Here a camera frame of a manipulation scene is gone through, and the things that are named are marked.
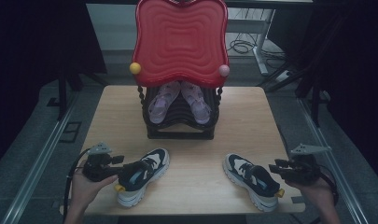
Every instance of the white sneaker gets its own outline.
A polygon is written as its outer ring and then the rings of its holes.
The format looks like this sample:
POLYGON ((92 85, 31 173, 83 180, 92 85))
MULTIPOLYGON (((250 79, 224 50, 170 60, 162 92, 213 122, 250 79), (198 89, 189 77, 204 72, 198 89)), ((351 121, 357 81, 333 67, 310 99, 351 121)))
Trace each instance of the white sneaker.
POLYGON ((160 87, 156 97, 154 97, 148 106, 151 122, 159 124, 165 119, 169 106, 176 99, 179 92, 180 83, 178 81, 173 81, 160 87))
POLYGON ((247 189, 250 200, 259 210, 272 212, 278 206, 275 194, 280 185, 262 166, 230 153, 223 161, 223 169, 233 183, 247 189))
POLYGON ((211 114, 211 107, 203 100, 203 92, 197 85, 189 82, 182 82, 182 95, 191 107, 191 112, 194 115, 195 121, 199 124, 205 124, 209 121, 211 114))
POLYGON ((119 192, 119 204, 132 207, 145 196, 149 183, 162 177, 169 167, 169 154, 165 148, 156 148, 140 161, 125 164, 119 173, 119 184, 124 191, 119 192))

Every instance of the red wavy board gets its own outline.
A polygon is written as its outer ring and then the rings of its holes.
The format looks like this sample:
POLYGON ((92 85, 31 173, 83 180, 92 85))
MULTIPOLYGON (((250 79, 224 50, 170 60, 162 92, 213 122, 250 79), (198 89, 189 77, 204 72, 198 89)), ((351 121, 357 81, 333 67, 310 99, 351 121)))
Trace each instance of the red wavy board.
POLYGON ((224 84, 218 72, 229 65, 225 46, 227 8, 220 0, 142 0, 136 8, 133 63, 138 85, 160 86, 186 80, 206 88, 224 84))

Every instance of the human hand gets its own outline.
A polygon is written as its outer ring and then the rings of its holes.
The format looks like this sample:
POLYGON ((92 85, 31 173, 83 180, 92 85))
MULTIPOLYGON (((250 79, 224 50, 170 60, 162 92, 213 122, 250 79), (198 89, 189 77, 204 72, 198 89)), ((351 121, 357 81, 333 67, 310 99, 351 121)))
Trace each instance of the human hand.
POLYGON ((78 208, 87 208, 95 199, 98 192, 105 186, 113 183, 118 179, 116 175, 112 175, 100 182, 92 182, 83 174, 83 166, 85 160, 76 169, 72 180, 72 197, 71 206, 78 208))
POLYGON ((334 198, 329 184, 322 178, 316 180, 311 186, 304 186, 294 182, 285 181, 289 186, 299 189, 301 193, 319 211, 322 223, 338 224, 340 219, 334 207, 334 198))
POLYGON ((329 184, 322 178, 316 180, 311 186, 300 185, 285 181, 289 186, 299 189, 301 193, 316 207, 334 206, 333 194, 329 184))

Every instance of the black sneaker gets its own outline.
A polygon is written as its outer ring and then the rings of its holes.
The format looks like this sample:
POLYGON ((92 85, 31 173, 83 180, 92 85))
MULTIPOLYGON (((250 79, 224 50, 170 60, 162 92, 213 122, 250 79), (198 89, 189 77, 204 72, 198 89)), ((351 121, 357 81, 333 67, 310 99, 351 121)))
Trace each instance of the black sneaker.
POLYGON ((168 166, 169 155, 164 148, 156 148, 140 161, 124 165, 119 173, 119 203, 125 207, 139 203, 148 183, 165 174, 168 166))
POLYGON ((228 154, 223 169, 229 179, 249 191, 250 200, 261 211, 272 212, 278 205, 275 193, 280 185, 273 180, 262 166, 236 154, 228 154))

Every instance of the wrist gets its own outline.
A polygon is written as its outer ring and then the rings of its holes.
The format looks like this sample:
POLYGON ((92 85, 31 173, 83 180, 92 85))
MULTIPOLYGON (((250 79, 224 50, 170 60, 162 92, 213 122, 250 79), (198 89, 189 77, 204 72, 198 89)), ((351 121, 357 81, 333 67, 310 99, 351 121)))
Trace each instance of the wrist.
POLYGON ((79 224, 82 223, 84 217, 84 212, 87 209, 87 205, 82 203, 71 202, 69 210, 67 211, 67 216, 64 224, 79 224))
POLYGON ((337 210, 334 206, 318 207, 320 219, 325 224, 340 224, 337 210))

